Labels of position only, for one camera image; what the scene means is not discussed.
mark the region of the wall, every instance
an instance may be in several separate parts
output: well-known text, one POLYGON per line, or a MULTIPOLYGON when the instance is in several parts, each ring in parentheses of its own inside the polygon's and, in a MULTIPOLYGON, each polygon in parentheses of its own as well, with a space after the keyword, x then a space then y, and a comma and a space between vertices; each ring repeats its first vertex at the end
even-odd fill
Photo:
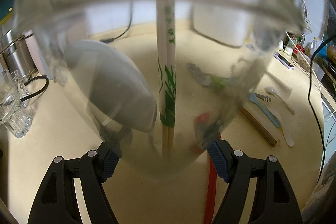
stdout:
POLYGON ((308 10, 307 20, 311 22, 312 32, 307 29, 304 30, 306 40, 304 47, 314 39, 318 40, 318 45, 321 43, 323 34, 327 27, 328 15, 329 15, 329 0, 304 0, 308 10))

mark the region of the spoon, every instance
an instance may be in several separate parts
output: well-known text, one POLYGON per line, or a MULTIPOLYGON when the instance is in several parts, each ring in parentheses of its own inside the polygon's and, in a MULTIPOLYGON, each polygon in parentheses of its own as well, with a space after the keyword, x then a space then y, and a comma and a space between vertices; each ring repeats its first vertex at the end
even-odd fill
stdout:
POLYGON ((278 95, 278 93, 277 93, 277 91, 275 90, 275 88, 273 87, 273 86, 267 86, 267 87, 265 87, 265 91, 268 93, 268 94, 272 94, 272 95, 274 95, 275 97, 277 97, 289 110, 290 110, 290 112, 292 112, 294 115, 295 115, 295 111, 294 111, 294 109, 293 108, 291 108, 290 106, 289 106, 289 104, 287 104, 287 102, 284 100, 284 99, 282 99, 279 95, 278 95))

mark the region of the clear glass tumbler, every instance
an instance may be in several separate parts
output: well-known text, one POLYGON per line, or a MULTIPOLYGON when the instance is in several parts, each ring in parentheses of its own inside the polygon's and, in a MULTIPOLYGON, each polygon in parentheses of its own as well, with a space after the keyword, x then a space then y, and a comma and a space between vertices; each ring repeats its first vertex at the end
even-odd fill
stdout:
POLYGON ((17 138, 26 135, 31 125, 30 115, 8 70, 0 73, 0 124, 17 138))
MULTIPOLYGON (((26 87, 22 83, 22 81, 20 79, 20 76, 19 76, 19 71, 15 70, 10 75, 12 77, 14 85, 16 85, 17 89, 19 90, 20 99, 22 99, 23 97, 28 96, 29 95, 29 91, 26 89, 26 87)), ((27 107, 28 101, 29 100, 25 100, 24 102, 22 102, 22 104, 23 104, 24 107, 27 107)))

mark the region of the smartphone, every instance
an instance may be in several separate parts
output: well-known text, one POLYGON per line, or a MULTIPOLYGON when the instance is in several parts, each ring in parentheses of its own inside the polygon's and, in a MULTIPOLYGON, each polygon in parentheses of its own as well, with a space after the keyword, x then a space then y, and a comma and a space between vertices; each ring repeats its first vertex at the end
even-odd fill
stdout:
POLYGON ((280 53, 275 52, 273 55, 276 59, 278 59, 281 63, 283 63, 286 68, 294 69, 294 66, 289 61, 287 61, 286 58, 284 58, 280 53))

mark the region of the stainless steel pot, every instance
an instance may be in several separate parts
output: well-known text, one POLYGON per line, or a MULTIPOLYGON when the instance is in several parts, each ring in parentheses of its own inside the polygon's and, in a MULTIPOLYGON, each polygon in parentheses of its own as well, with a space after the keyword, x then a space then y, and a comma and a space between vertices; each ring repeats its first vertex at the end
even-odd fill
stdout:
POLYGON ((18 70, 23 83, 36 71, 24 36, 12 37, 11 31, 7 32, 0 40, 0 51, 9 72, 18 70))

